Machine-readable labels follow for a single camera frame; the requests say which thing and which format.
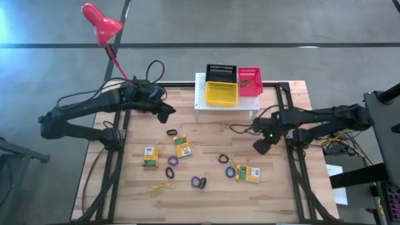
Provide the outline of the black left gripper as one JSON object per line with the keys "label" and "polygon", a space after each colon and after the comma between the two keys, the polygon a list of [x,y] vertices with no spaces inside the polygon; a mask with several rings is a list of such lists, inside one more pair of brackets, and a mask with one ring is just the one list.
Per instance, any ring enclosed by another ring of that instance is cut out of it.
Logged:
{"label": "black left gripper", "polygon": [[124,85],[127,101],[133,103],[134,109],[143,112],[158,112],[157,118],[160,123],[166,124],[170,114],[176,110],[163,103],[162,97],[166,94],[165,89],[151,81],[137,79]]}

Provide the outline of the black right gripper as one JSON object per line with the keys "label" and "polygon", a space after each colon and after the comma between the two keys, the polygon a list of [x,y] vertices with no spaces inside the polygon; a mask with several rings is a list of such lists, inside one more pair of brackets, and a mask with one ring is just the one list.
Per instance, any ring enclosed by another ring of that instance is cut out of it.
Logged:
{"label": "black right gripper", "polygon": [[261,133],[263,138],[258,139],[252,145],[253,148],[262,155],[265,155],[272,145],[276,145],[280,140],[283,132],[279,126],[277,114],[271,117],[258,117],[252,122],[252,130],[255,133]]}

